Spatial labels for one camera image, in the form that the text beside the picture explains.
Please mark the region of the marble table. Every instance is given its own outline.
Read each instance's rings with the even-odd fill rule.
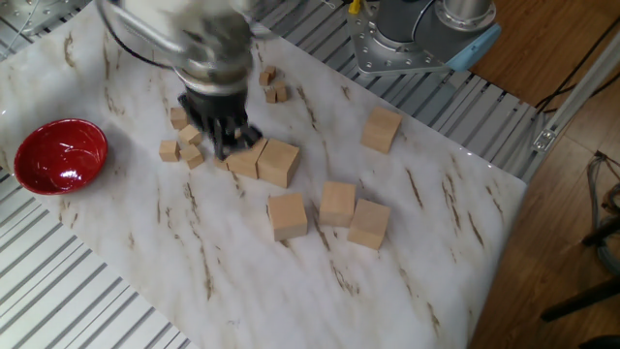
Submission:
[[[162,163],[183,86],[122,51],[92,4],[0,65],[0,166],[51,120],[97,123],[110,147],[97,180],[38,199],[201,348],[465,348],[525,184],[409,116],[389,155],[365,148],[364,121],[387,102],[284,40],[254,57],[251,120],[301,149],[289,189],[216,169],[208,142],[193,171]],[[264,101],[267,64],[289,102]],[[326,180],[391,207],[378,252],[317,224]],[[274,242],[266,199],[293,192],[308,235]]]

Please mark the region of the red bowl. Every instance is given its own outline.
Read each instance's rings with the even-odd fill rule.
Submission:
[[[37,194],[71,193],[97,176],[107,155],[106,135],[92,122],[53,121],[21,144],[15,156],[15,177]]]

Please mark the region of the small wooden cube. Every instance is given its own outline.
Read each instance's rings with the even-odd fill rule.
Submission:
[[[389,207],[359,199],[347,240],[379,250],[388,221]]]
[[[273,83],[273,88],[275,88],[276,90],[280,89],[280,88],[287,88],[287,84],[285,82],[279,80],[279,81],[276,81],[276,82]]]
[[[187,113],[182,108],[172,108],[170,110],[170,122],[174,130],[181,130],[190,124],[187,119]]]
[[[187,162],[190,170],[204,162],[201,151],[193,144],[181,150],[181,157]]]
[[[226,162],[226,160],[222,161],[218,159],[217,157],[213,156],[213,164],[215,165],[216,168],[220,170],[224,170],[224,171],[229,170],[229,164]]]
[[[229,170],[236,174],[258,179],[257,162],[266,144],[266,139],[260,139],[251,149],[237,152],[226,158]]]
[[[402,115],[396,112],[381,107],[375,108],[366,121],[361,143],[371,149],[388,154],[402,119]]]
[[[275,93],[276,93],[276,99],[278,100],[278,102],[286,102],[289,100],[289,95],[287,94],[286,86],[276,89]]]
[[[192,125],[187,125],[179,131],[178,137],[186,144],[200,144],[202,142],[201,132]]]
[[[269,140],[259,158],[259,178],[288,188],[299,167],[299,148],[278,140]]]
[[[271,83],[271,75],[269,73],[261,73],[259,75],[259,85],[260,86],[269,86]]]
[[[159,144],[159,156],[165,162],[177,162],[179,147],[177,141],[162,141]]]
[[[356,187],[353,184],[328,181],[323,185],[319,222],[349,228],[356,209]]]
[[[276,96],[277,96],[276,91],[273,88],[269,88],[264,94],[264,98],[267,100],[268,103],[271,103],[271,104],[277,102]]]
[[[300,193],[269,198],[267,211],[274,240],[302,237],[308,233],[308,218]]]
[[[266,68],[264,68],[264,72],[268,73],[271,79],[275,78],[276,70],[274,66],[267,66]]]

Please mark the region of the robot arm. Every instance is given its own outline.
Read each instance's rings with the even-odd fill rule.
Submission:
[[[107,0],[96,1],[109,24]],[[167,57],[186,86],[179,103],[222,160],[262,137],[245,112],[253,34],[239,11],[251,5],[250,0],[124,0],[109,7]]]

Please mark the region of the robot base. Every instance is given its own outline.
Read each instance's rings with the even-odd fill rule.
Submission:
[[[382,35],[375,20],[378,7],[379,4],[373,4],[371,9],[362,9],[359,14],[347,17],[357,66],[362,73],[385,76],[450,70],[416,43],[397,43]]]

